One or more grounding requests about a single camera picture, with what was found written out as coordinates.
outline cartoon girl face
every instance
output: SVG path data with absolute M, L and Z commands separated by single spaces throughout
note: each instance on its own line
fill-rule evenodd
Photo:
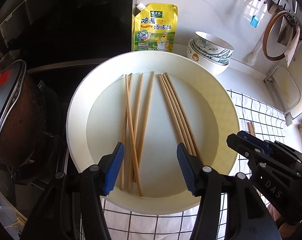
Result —
M 194 53 L 194 54 L 192 55 L 192 59 L 193 59 L 194 61 L 198 62 L 198 54 Z

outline floral patterned bowl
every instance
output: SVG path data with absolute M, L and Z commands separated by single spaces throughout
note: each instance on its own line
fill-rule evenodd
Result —
M 226 64 L 228 62 L 228 60 L 230 59 L 230 57 L 228 58 L 219 58 L 219 57 L 213 57 L 213 56 L 210 56 L 206 53 L 204 53 L 199 47 L 197 47 L 194 43 L 194 39 L 191 41 L 191 45 L 193 47 L 194 50 L 196 50 L 199 54 L 201 54 L 202 56 L 204 57 L 207 57 L 215 62 L 218 62 L 218 63 L 221 63 L 221 64 Z
M 204 32 L 195 32 L 195 46 L 211 57 L 230 58 L 234 48 L 226 41 Z

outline blue gripper pad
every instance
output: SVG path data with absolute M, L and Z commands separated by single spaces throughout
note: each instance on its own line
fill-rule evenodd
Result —
M 123 143 L 119 142 L 116 148 L 114 149 L 113 153 L 110 155 L 103 156 L 102 159 L 104 157 L 108 157 L 108 160 L 105 162 L 105 165 L 102 168 L 102 171 L 105 173 L 105 183 L 104 183 L 103 191 L 106 195 L 109 195 L 110 191 L 112 191 L 114 188 L 116 179 L 118 177 L 122 165 L 122 161 L 124 157 Z
M 188 190 L 192 195 L 198 195 L 196 184 L 200 170 L 203 167 L 201 161 L 198 157 L 189 155 L 183 143 L 177 146 L 176 156 Z
M 265 155 L 270 156 L 271 151 L 269 149 L 269 145 L 266 142 L 254 137 L 253 135 L 250 135 L 248 132 L 245 131 L 240 131 L 237 133 L 237 135 L 261 148 L 264 151 Z

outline stacked bowl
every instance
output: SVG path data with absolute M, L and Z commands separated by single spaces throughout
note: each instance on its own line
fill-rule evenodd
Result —
M 195 32 L 195 37 L 189 41 L 187 55 L 212 75 L 218 75 L 230 65 L 233 51 L 226 41 L 208 33 Z

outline silver screw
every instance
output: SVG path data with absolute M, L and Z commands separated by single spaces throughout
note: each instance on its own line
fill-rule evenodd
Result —
M 204 167 L 202 168 L 202 170 L 203 170 L 204 172 L 209 173 L 209 172 L 212 171 L 212 168 L 211 168 L 210 166 L 204 166 Z
M 246 176 L 245 176 L 244 173 L 241 173 L 241 172 L 238 173 L 238 178 L 239 178 L 239 179 L 245 179 L 245 177 L 246 177 Z
M 90 171 L 98 171 L 99 170 L 99 166 L 94 164 L 90 167 Z
M 63 176 L 64 176 L 64 173 L 63 172 L 58 172 L 57 174 L 55 174 L 55 177 L 57 178 L 57 179 L 60 179 L 60 178 L 63 178 Z

